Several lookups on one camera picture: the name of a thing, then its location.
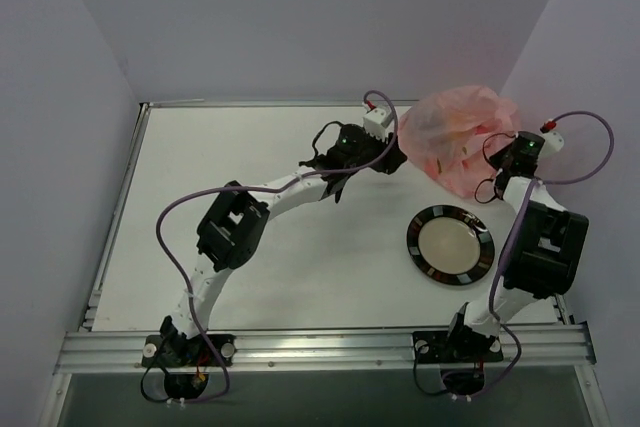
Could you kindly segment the pink plastic bag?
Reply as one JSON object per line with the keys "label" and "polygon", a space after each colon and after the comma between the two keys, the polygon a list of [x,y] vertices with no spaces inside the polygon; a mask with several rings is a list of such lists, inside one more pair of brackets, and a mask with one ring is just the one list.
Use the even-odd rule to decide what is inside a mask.
{"label": "pink plastic bag", "polygon": [[481,85],[437,92],[399,119],[398,144],[409,162],[450,193],[471,199],[495,175],[486,159],[521,129],[518,106]]}

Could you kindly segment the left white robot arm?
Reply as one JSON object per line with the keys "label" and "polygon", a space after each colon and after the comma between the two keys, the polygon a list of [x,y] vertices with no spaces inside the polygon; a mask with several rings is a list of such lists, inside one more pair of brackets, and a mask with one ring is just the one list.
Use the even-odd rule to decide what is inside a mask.
{"label": "left white robot arm", "polygon": [[[179,366],[190,366],[200,358],[205,322],[230,274],[256,253],[268,222],[305,204],[329,198],[338,202],[348,180],[362,170],[395,173],[406,161],[397,136],[396,119],[342,124],[333,146],[324,153],[316,151],[285,177],[258,186],[231,181],[166,207],[156,222],[156,238],[185,284],[180,302],[160,327],[166,355]],[[196,227],[196,250],[205,265],[188,274],[163,239],[162,224],[179,205],[211,194],[215,200]]]}

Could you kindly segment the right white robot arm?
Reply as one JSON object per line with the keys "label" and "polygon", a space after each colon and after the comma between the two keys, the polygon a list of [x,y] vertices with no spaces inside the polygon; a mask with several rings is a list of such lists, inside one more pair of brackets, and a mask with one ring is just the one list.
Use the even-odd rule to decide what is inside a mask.
{"label": "right white robot arm", "polygon": [[535,176],[544,145],[543,136],[520,131],[488,158],[496,169],[494,194],[516,216],[488,293],[465,303],[443,337],[455,359],[484,356],[521,310],[573,284],[589,220],[556,202]]}

